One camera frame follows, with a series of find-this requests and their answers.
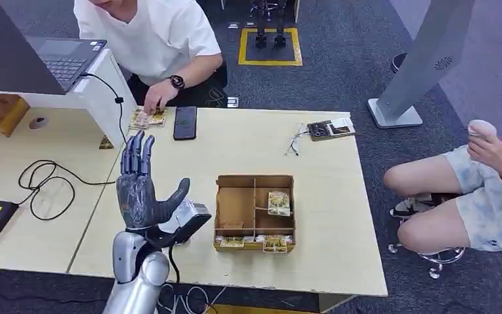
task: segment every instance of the cardboard box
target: cardboard box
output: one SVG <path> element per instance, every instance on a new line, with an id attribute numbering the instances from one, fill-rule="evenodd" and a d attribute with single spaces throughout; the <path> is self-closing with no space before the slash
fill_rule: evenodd
<path id="1" fill-rule="evenodd" d="M 217 251 L 263 251 L 262 242 L 244 242 L 242 247 L 223 247 L 218 236 L 257 237 L 259 235 L 292 236 L 287 243 L 295 247 L 295 205 L 291 175 L 221 175 L 216 180 L 216 218 L 214 247 Z M 290 197 L 289 217 L 268 213 L 269 192 L 281 191 Z"/>

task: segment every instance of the chair wheel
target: chair wheel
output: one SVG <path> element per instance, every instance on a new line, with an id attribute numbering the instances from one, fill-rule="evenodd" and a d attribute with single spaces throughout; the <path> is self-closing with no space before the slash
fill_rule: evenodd
<path id="1" fill-rule="evenodd" d="M 440 274 L 437 272 L 435 268 L 430 268 L 428 273 L 430 274 L 430 277 L 432 277 L 433 279 L 438 279 L 440 277 Z"/>
<path id="2" fill-rule="evenodd" d="M 397 253 L 397 247 L 394 244 L 388 244 L 388 250 L 390 253 L 395 254 Z"/>

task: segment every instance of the knee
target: knee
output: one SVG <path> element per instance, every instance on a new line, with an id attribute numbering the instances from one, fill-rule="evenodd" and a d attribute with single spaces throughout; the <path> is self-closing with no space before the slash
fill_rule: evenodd
<path id="1" fill-rule="evenodd" d="M 406 221 L 397 230 L 399 242 L 410 251 L 417 253 L 430 251 L 427 247 L 429 243 L 424 239 L 425 233 L 410 222 L 412 221 Z"/>
<path id="2" fill-rule="evenodd" d="M 384 185 L 401 196 L 407 197 L 412 195 L 410 189 L 407 188 L 407 178 L 402 165 L 392 167 L 386 171 L 384 174 Z"/>

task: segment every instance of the robotic finger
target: robotic finger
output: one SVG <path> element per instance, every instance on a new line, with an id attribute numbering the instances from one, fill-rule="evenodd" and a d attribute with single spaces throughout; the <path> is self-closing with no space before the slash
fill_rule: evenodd
<path id="1" fill-rule="evenodd" d="M 155 137 L 149 135 L 145 144 L 143 145 L 143 152 L 141 156 L 141 174 L 145 176 L 151 176 L 151 149 L 155 143 Z"/>
<path id="2" fill-rule="evenodd" d="M 122 159 L 120 160 L 120 174 L 127 175 L 131 173 L 131 145 L 133 143 L 133 136 L 128 139 L 124 150 L 122 151 Z"/>
<path id="3" fill-rule="evenodd" d="M 144 135 L 145 132 L 139 130 L 133 138 L 131 147 L 131 169 L 136 175 L 139 175 L 141 171 L 141 142 Z"/>

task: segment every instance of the laptop keyboard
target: laptop keyboard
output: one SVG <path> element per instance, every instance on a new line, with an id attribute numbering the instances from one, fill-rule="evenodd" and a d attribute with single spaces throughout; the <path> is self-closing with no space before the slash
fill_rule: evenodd
<path id="1" fill-rule="evenodd" d="M 87 59 L 77 58 L 43 58 L 43 62 L 59 83 L 69 82 L 86 61 Z"/>

